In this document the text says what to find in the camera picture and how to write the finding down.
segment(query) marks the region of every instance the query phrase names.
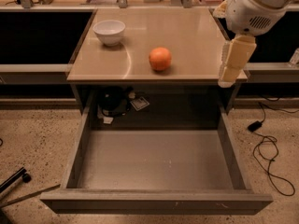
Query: black plug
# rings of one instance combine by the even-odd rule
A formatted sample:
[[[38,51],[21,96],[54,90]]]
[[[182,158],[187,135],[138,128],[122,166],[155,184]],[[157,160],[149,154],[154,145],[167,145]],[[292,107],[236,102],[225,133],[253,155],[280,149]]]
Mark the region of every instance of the black plug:
[[[260,121],[255,121],[254,123],[251,123],[250,126],[247,128],[250,132],[255,132],[256,130],[260,129],[262,127],[263,123]]]

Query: speckled floor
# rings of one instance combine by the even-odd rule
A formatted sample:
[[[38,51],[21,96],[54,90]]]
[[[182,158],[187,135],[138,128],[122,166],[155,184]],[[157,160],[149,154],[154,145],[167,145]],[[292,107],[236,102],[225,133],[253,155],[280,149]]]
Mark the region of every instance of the speckled floor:
[[[274,135],[278,139],[279,156],[273,164],[273,172],[289,179],[299,187],[299,113],[287,114],[266,109],[266,120],[259,133]],[[299,191],[285,197],[271,186],[265,172],[252,157],[252,150],[261,137],[247,131],[255,120],[263,118],[262,110],[235,108],[229,114],[239,155],[246,169],[253,190],[271,193],[274,202],[256,216],[137,216],[137,215],[57,215],[39,201],[39,196],[4,207],[2,211],[12,223],[247,223],[276,224],[299,223]],[[0,107],[0,183],[12,173],[25,167],[32,181],[11,186],[9,192],[0,195],[0,205],[35,191],[60,183],[68,152],[74,143],[80,120],[78,110],[60,106],[12,105]],[[278,183],[284,191],[290,191],[285,183]]]

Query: open drawer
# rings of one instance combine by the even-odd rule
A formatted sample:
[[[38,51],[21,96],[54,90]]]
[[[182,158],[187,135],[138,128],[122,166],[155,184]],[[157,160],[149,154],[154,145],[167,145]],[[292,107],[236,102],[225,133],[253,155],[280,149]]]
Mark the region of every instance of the open drawer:
[[[82,114],[56,213],[254,215],[272,202],[251,190],[217,88],[134,88],[150,105],[104,125],[97,93]]]

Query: power cord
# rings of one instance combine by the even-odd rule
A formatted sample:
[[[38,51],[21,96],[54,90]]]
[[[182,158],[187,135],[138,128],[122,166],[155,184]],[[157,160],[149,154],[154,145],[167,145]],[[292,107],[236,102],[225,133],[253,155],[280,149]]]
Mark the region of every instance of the power cord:
[[[265,118],[266,118],[266,114],[265,114],[265,111],[264,111],[265,107],[267,107],[269,109],[272,109],[272,110],[283,111],[283,112],[292,113],[292,114],[299,112],[299,110],[288,111],[288,110],[285,110],[285,109],[273,108],[273,107],[270,107],[270,106],[265,105],[263,103],[259,103],[259,106],[260,106],[260,108],[263,111],[263,119],[261,121],[257,120],[255,122],[251,123],[250,126],[248,127],[249,131],[251,131],[252,133],[254,133],[254,134],[256,134],[256,135],[258,135],[258,136],[260,136],[262,138],[261,142],[258,143],[255,146],[255,148],[253,149],[253,151],[252,151],[253,157],[259,163],[259,165],[262,167],[262,169],[267,173],[268,178],[269,178],[271,184],[273,185],[273,187],[276,189],[276,191],[278,193],[280,193],[283,196],[293,196],[295,194],[295,192],[296,192],[293,183],[291,181],[289,181],[288,179],[284,178],[284,177],[281,177],[281,176],[278,176],[278,175],[274,175],[273,173],[271,173],[271,165],[275,161],[275,158],[279,154],[279,149],[278,149],[278,146],[277,146],[278,140],[274,136],[271,136],[271,135],[262,135],[260,133],[256,133],[255,131],[258,130],[259,128],[261,128],[262,125],[263,125],[263,122],[265,121]],[[274,147],[275,154],[272,157],[267,157],[266,155],[264,155],[262,153],[262,151],[261,151],[261,146],[263,146],[263,145],[272,145]],[[262,165],[261,161],[258,159],[258,156],[262,157],[262,159],[264,161],[268,162],[266,168]],[[274,178],[282,180],[282,181],[288,183],[289,186],[291,187],[292,191],[290,193],[283,192],[275,184]]]

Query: wooden countertop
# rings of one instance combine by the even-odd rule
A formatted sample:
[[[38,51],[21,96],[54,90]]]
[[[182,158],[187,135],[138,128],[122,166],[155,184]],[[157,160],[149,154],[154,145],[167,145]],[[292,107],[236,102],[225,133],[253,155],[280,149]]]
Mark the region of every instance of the wooden countertop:
[[[93,32],[95,23],[109,19],[126,24],[124,39],[113,48],[102,45]],[[67,80],[217,82],[223,44],[224,37],[207,7],[102,8]],[[172,53],[171,67],[159,73],[149,63],[149,53],[156,47]],[[244,73],[239,77],[246,78]]]

